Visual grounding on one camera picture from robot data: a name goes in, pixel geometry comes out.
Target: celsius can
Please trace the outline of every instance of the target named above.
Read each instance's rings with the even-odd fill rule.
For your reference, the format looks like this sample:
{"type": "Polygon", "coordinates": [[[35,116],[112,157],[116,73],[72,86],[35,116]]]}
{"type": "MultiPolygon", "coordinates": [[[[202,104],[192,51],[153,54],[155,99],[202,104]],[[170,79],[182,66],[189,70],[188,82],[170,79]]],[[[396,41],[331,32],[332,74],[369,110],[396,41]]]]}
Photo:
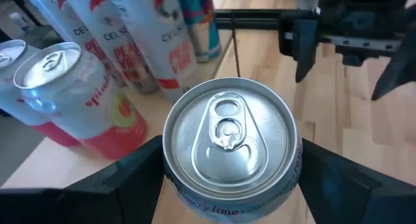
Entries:
{"type": "Polygon", "coordinates": [[[67,0],[98,44],[118,68],[127,85],[140,92],[157,89],[140,51],[110,0],[67,0]]]}
{"type": "Polygon", "coordinates": [[[22,40],[11,40],[0,44],[0,108],[62,146],[79,145],[76,139],[32,110],[21,98],[19,88],[13,84],[16,70],[38,51],[39,49],[27,45],[22,40]]]}
{"type": "Polygon", "coordinates": [[[107,73],[112,75],[117,85],[125,84],[122,76],[107,58],[96,39],[78,18],[66,0],[29,0],[47,19],[66,42],[79,44],[84,50],[95,54],[103,63],[107,73]]]}
{"type": "Polygon", "coordinates": [[[215,221],[247,223],[290,196],[302,141],[288,106],[248,79],[207,81],[187,92],[163,129],[166,176],[191,209],[215,221]]]}
{"type": "Polygon", "coordinates": [[[169,100],[202,82],[178,0],[111,0],[169,100]]]}
{"type": "Polygon", "coordinates": [[[179,0],[198,62],[221,54],[213,0],[179,0]]]}
{"type": "Polygon", "coordinates": [[[108,159],[146,138],[146,122],[99,60],[71,42],[55,44],[20,66],[14,83],[24,100],[54,124],[108,159]]]}

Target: silver can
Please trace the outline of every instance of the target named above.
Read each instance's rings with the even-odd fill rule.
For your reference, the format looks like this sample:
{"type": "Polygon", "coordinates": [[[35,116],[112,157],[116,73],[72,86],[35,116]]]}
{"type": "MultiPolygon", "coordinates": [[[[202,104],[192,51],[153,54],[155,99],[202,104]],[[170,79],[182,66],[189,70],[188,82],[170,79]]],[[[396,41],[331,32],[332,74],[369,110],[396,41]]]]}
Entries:
{"type": "Polygon", "coordinates": [[[302,168],[302,141],[281,97],[241,78],[187,92],[163,130],[166,176],[191,209],[215,221],[250,222],[275,211],[302,168]]]}

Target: black cable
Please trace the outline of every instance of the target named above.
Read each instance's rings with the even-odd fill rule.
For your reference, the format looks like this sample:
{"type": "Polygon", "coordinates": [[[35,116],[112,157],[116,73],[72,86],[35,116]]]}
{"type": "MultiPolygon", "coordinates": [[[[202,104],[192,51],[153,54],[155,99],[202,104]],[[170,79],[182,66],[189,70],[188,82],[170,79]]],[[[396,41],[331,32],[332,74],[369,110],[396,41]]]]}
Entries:
{"type": "Polygon", "coordinates": [[[238,78],[241,77],[240,74],[240,63],[239,63],[239,51],[237,49],[237,37],[235,35],[235,27],[234,27],[234,14],[231,12],[231,30],[233,32],[233,43],[234,43],[234,54],[235,54],[235,64],[237,65],[237,76],[238,78]]]}

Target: pink can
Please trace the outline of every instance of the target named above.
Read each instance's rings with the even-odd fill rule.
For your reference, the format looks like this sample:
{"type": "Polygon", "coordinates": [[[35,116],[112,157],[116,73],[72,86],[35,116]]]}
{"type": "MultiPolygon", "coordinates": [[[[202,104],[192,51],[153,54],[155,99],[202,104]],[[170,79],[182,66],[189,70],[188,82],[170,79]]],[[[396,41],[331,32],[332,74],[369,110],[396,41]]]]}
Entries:
{"type": "Polygon", "coordinates": [[[33,109],[108,159],[129,154],[146,139],[144,118],[96,56],[75,43],[33,55],[14,82],[33,109]]]}
{"type": "Polygon", "coordinates": [[[0,108],[63,146],[79,145],[79,142],[68,133],[32,110],[21,98],[20,90],[13,84],[16,70],[37,52],[39,49],[27,45],[22,40],[11,40],[0,44],[0,108]]]}

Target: can rim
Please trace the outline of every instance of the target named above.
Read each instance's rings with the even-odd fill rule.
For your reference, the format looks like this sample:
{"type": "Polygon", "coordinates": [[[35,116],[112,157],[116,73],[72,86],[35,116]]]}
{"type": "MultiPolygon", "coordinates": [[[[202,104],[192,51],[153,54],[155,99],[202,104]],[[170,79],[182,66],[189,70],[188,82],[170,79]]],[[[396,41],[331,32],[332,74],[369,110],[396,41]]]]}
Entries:
{"type": "Polygon", "coordinates": [[[62,43],[57,43],[57,44],[51,45],[51,46],[46,47],[45,49],[42,49],[42,50],[40,50],[39,52],[37,52],[37,53],[33,54],[32,56],[30,56],[30,57],[29,57],[26,61],[24,61],[24,62],[20,65],[20,67],[16,70],[16,72],[15,72],[15,74],[14,74],[14,76],[13,76],[13,83],[14,83],[14,85],[15,85],[16,87],[18,87],[18,88],[22,89],[22,90],[29,90],[29,89],[39,88],[39,87],[45,86],[45,85],[47,85],[47,84],[49,84],[49,83],[51,83],[51,82],[54,82],[56,79],[59,79],[59,78],[61,78],[61,77],[65,76],[65,75],[69,72],[69,70],[71,70],[71,69],[66,70],[64,73],[61,73],[61,74],[60,74],[58,77],[56,77],[55,79],[52,79],[52,80],[50,80],[50,81],[47,81],[47,82],[45,82],[45,83],[43,83],[43,84],[41,84],[41,85],[37,85],[37,86],[26,86],[26,85],[24,85],[24,83],[23,83],[23,78],[25,77],[25,75],[27,74],[27,72],[28,72],[28,71],[29,71],[29,70],[33,67],[33,66],[32,66],[32,64],[31,64],[30,66],[28,66],[27,64],[28,64],[29,62],[31,62],[31,61],[32,61],[32,59],[33,59],[35,56],[39,56],[39,54],[42,54],[42,53],[45,53],[45,54],[52,53],[52,50],[53,50],[53,48],[55,48],[55,47],[65,47],[66,49],[69,49],[69,48],[74,48],[74,49],[76,49],[76,50],[78,50],[78,51],[80,52],[80,55],[78,56],[77,60],[75,61],[75,63],[74,63],[74,65],[73,65],[73,67],[74,67],[74,66],[78,63],[78,61],[81,59],[82,49],[81,49],[81,47],[80,47],[77,43],[73,43],[73,42],[62,42],[62,43]]]}
{"type": "Polygon", "coordinates": [[[3,68],[0,68],[0,71],[2,71],[2,70],[6,70],[7,68],[9,68],[10,66],[12,66],[17,60],[19,60],[22,56],[23,56],[23,54],[26,52],[26,50],[27,50],[27,43],[24,41],[24,40],[20,40],[20,39],[15,39],[15,40],[9,40],[9,41],[7,41],[7,42],[3,42],[3,43],[0,43],[0,49],[6,49],[6,48],[10,48],[10,47],[13,47],[13,46],[17,46],[17,45],[14,45],[14,44],[17,44],[17,45],[22,45],[24,48],[23,48],[23,51],[19,54],[19,56],[17,56],[11,63],[9,63],[9,64],[7,64],[5,67],[3,67],[3,68]]]}
{"type": "MultiPolygon", "coordinates": [[[[190,93],[191,93],[191,91],[192,90],[194,90],[194,89],[197,89],[197,88],[199,88],[200,86],[203,86],[203,85],[206,85],[207,83],[210,83],[210,82],[214,82],[214,81],[217,81],[217,80],[230,80],[230,79],[233,79],[233,80],[244,80],[244,81],[246,81],[246,82],[253,82],[253,83],[256,83],[256,84],[258,84],[258,85],[260,85],[262,88],[264,88],[264,89],[266,89],[267,91],[269,91],[269,92],[271,92],[271,93],[273,93],[275,96],[276,96],[276,98],[280,101],[280,103],[283,105],[283,107],[287,110],[287,113],[288,113],[288,115],[289,115],[289,118],[290,118],[290,120],[292,121],[292,123],[293,123],[293,131],[294,131],[294,133],[295,133],[295,137],[294,137],[294,146],[292,146],[292,147],[296,147],[296,145],[298,145],[298,141],[299,141],[299,137],[298,137],[298,135],[299,135],[299,133],[298,133],[298,129],[297,129],[297,126],[296,126],[296,121],[295,121],[295,119],[294,119],[294,116],[293,116],[293,113],[291,112],[291,110],[290,110],[290,108],[287,106],[287,104],[286,104],[286,102],[275,92],[275,91],[273,91],[272,89],[270,89],[269,87],[267,87],[267,86],[265,86],[264,84],[261,84],[260,82],[257,82],[257,81],[254,81],[254,80],[251,80],[251,79],[245,79],[245,78],[238,78],[238,77],[227,77],[227,78],[220,78],[220,79],[212,79],[212,80],[209,80],[209,81],[205,81],[205,82],[203,82],[203,83],[201,83],[201,84],[199,84],[199,85],[197,85],[197,86],[195,86],[193,89],[191,89],[191,90],[189,90],[185,95],[183,95],[175,104],[174,104],[174,106],[172,107],[172,109],[169,111],[169,114],[168,114],[168,117],[166,118],[166,121],[165,121],[165,124],[164,124],[164,127],[163,127],[163,135],[162,135],[162,148],[163,148],[163,154],[164,154],[164,157],[165,157],[165,162],[168,164],[168,166],[171,168],[171,172],[175,175],[175,177],[176,177],[176,179],[178,179],[179,181],[180,181],[180,183],[182,183],[182,184],[184,184],[186,187],[187,187],[187,189],[189,189],[189,190],[191,190],[192,192],[195,192],[195,193],[197,193],[197,194],[200,194],[201,196],[204,196],[205,198],[208,198],[208,199],[212,199],[212,197],[210,197],[209,195],[207,195],[207,194],[205,194],[205,193],[201,193],[201,192],[199,192],[198,190],[196,190],[196,189],[194,189],[192,186],[189,186],[189,182],[184,182],[184,179],[182,179],[179,175],[178,175],[178,172],[175,170],[175,169],[172,169],[172,168],[174,168],[173,167],[173,165],[174,165],[174,163],[173,162],[171,162],[171,160],[169,159],[169,157],[168,157],[168,152],[167,152],[167,146],[166,146],[166,144],[167,144],[167,141],[168,141],[168,139],[167,139],[167,136],[166,136],[166,134],[165,134],[165,132],[166,132],[166,128],[167,128],[167,122],[172,118],[172,116],[174,115],[174,110],[176,109],[176,108],[178,108],[177,106],[179,106],[180,105],[180,102],[181,102],[181,100],[183,100],[184,98],[187,98],[186,96],[187,95],[190,95],[190,93]]],[[[236,198],[221,198],[221,197],[216,197],[215,199],[218,199],[218,200],[221,200],[221,201],[240,201],[240,200],[243,200],[243,199],[249,199],[249,198],[252,198],[252,197],[255,197],[255,196],[258,196],[259,194],[261,194],[261,193],[264,193],[265,191],[267,191],[267,190],[269,190],[269,189],[271,189],[273,186],[275,186],[277,183],[279,183],[281,180],[282,180],[282,178],[287,174],[287,172],[290,170],[290,165],[296,160],[296,154],[297,154],[297,150],[296,149],[294,149],[294,150],[292,150],[292,155],[290,155],[290,158],[288,157],[288,165],[289,166],[285,166],[285,168],[283,168],[283,170],[282,170],[282,173],[276,178],[276,180],[275,181],[273,181],[273,182],[271,182],[271,183],[269,183],[269,184],[267,184],[263,189],[261,189],[261,190],[258,190],[258,191],[256,191],[256,192],[254,192],[254,193],[251,193],[251,194],[249,194],[249,195],[245,195],[245,196],[241,196],[241,197],[236,197],[236,198]]]]}

